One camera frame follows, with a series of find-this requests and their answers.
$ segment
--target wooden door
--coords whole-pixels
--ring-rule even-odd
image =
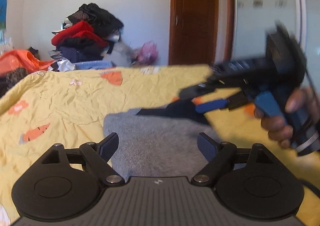
[[[218,0],[172,0],[169,64],[214,61]]]

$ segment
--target yellow bedsheet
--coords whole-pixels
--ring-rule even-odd
[[[202,81],[206,66],[166,67],[144,75],[139,69],[113,69],[123,79],[110,82],[103,71],[40,72],[29,75],[0,100],[0,205],[13,222],[18,214],[11,200],[15,181],[52,144],[77,148],[87,141],[103,139],[103,119],[109,113],[136,107],[157,107],[172,101],[180,88]],[[234,90],[219,90],[203,101],[225,97]],[[320,187],[318,153],[297,158],[294,151],[280,150],[268,140],[258,120],[243,109],[207,114],[225,141],[238,147],[260,142],[267,146],[297,177]],[[320,225],[320,200],[305,189],[298,217]]]

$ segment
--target gray towel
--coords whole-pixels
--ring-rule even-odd
[[[119,136],[111,161],[126,181],[130,176],[191,179],[208,163],[198,150],[197,137],[204,132],[218,139],[210,126],[190,119],[136,115],[139,111],[109,114],[104,119],[105,136],[112,132]]]

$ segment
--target orange plastic bag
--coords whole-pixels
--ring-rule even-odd
[[[28,50],[14,49],[0,56],[0,75],[23,67],[28,73],[47,71],[54,61],[40,61]]]

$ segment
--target black cable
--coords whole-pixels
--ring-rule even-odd
[[[320,189],[319,188],[317,188],[312,183],[310,183],[306,180],[303,180],[303,179],[299,179],[299,182],[301,184],[303,184],[305,187],[309,188],[309,190],[312,191],[315,195],[317,195],[318,198],[320,199]]]

